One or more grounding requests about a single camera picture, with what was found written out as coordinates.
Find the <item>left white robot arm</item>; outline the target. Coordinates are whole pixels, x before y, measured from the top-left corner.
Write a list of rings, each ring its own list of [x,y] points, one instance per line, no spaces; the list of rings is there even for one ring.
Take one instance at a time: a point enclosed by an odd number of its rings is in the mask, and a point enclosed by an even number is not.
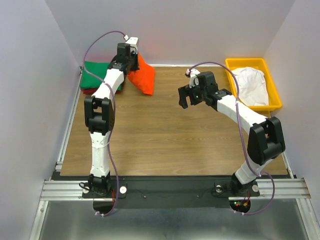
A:
[[[89,75],[101,81],[97,91],[84,99],[84,119],[88,128],[91,147],[92,165],[87,185],[83,189],[100,197],[111,193],[110,184],[110,138],[115,125],[115,93],[124,82],[128,73],[139,69],[138,47],[136,43],[119,43],[117,53],[107,67],[104,78],[83,69]]]

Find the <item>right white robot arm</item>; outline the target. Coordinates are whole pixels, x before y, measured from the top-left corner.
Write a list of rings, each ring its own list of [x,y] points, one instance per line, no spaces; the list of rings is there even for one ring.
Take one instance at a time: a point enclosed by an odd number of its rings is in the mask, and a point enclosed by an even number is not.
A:
[[[248,142],[244,146],[244,163],[232,174],[230,182],[231,192],[242,195],[262,170],[285,151],[281,121],[277,117],[268,118],[253,111],[238,102],[227,89],[219,89],[211,71],[192,69],[187,70],[185,75],[189,83],[178,88],[178,103],[183,109],[204,102],[236,122],[241,133],[248,134]]]

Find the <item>orange t shirt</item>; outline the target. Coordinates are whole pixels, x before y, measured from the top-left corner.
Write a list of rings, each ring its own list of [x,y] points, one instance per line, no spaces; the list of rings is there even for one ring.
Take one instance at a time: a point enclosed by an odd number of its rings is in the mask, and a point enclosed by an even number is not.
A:
[[[143,94],[152,96],[155,88],[156,71],[145,62],[140,53],[137,55],[137,62],[139,69],[131,71],[127,78]]]

